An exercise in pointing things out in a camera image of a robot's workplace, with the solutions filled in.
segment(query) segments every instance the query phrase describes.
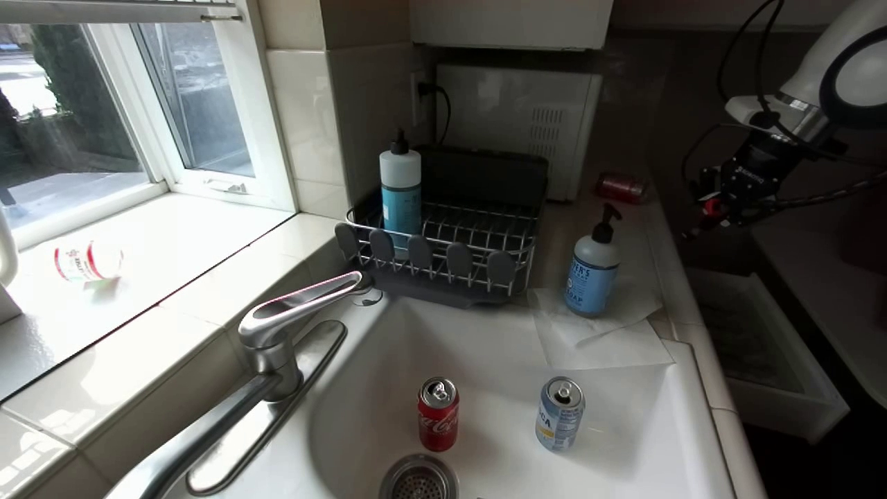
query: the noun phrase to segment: white sink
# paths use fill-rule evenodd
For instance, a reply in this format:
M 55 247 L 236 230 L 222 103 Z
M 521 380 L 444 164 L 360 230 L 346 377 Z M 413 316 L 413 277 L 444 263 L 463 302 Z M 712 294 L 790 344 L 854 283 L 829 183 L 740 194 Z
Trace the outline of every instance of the white sink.
M 457 444 L 435 455 L 460 499 L 732 496 L 682 344 L 665 341 L 674 363 L 552 371 L 527 308 L 383 299 L 338 313 L 349 327 L 344 349 L 230 496 L 377 496 L 399 457 L 424 452 L 416 396 L 435 374 L 460 388 Z M 577 444 L 563 455 L 535 441 L 538 394 L 554 374 L 574 377 L 588 399 Z

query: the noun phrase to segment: cabinet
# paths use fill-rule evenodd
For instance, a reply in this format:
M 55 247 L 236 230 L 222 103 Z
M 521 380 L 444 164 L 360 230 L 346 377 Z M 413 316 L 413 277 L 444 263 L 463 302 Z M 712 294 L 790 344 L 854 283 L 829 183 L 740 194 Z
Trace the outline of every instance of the cabinet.
M 601 50 L 613 0 L 410 0 L 416 44 Z

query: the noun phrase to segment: window sill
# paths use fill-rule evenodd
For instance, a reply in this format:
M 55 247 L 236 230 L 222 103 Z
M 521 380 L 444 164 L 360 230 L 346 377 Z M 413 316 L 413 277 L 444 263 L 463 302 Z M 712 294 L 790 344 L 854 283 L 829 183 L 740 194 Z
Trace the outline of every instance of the window sill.
M 152 416 L 147 432 L 161 438 L 183 427 L 183 413 L 202 410 L 213 391 L 230 388 L 247 363 L 225 330 L 249 302 L 316 255 L 333 227 L 335 219 L 161 197 L 89 230 L 125 250 L 128 263 L 111 288 L 64 283 L 50 258 L 58 241 L 33 247 L 11 286 L 25 310 L 22 327 L 30 327 L 19 363 L 58 358 L 89 330 L 114 335 L 86 341 L 72 360 L 3 402 L 0 496 L 33 491 L 39 477 L 67 477 L 61 471 L 72 466 L 105 488 L 114 485 L 128 469 L 119 460 L 144 455 L 133 449 L 144 430 L 116 435 L 116 446 L 125 438 L 125 457 L 111 441 L 133 408 L 158 396 L 164 385 L 188 383 L 197 391 L 177 394 L 188 396 L 180 399 L 186 408 L 152 408 L 164 413 Z M 219 366 L 225 374 L 188 369 L 197 355 L 211 360 L 202 366 Z

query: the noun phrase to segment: dish rack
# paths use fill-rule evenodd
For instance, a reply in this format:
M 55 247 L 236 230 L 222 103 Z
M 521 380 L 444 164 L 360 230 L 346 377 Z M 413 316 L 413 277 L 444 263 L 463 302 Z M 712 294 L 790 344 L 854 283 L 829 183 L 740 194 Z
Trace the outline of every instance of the dish rack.
M 424 202 L 421 213 L 421 233 L 396 233 L 363 205 L 335 241 L 380 288 L 410 297 L 502 305 L 529 286 L 538 213 L 466 202 Z

